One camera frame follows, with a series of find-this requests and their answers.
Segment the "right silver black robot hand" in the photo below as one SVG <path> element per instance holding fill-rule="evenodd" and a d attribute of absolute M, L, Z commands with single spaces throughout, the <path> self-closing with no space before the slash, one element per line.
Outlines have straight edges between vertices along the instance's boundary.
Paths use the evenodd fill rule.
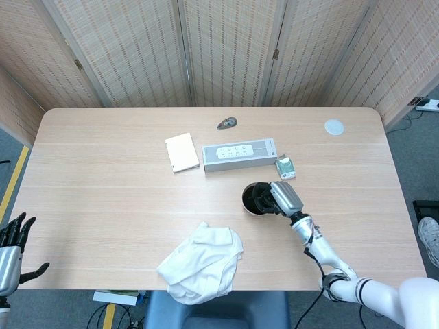
<path fill-rule="evenodd" d="M 299 196 L 286 181 L 257 182 L 252 191 L 252 198 L 257 209 L 263 214 L 290 218 L 303 208 Z"/>

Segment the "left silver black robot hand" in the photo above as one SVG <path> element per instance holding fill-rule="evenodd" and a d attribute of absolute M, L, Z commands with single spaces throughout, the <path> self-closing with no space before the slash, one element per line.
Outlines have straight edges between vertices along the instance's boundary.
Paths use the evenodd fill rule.
<path fill-rule="evenodd" d="M 50 263 L 43 263 L 37 270 L 21 273 L 21 265 L 29 231 L 36 221 L 30 217 L 26 222 L 26 213 L 1 229 L 1 299 L 6 300 L 19 285 L 43 275 Z"/>

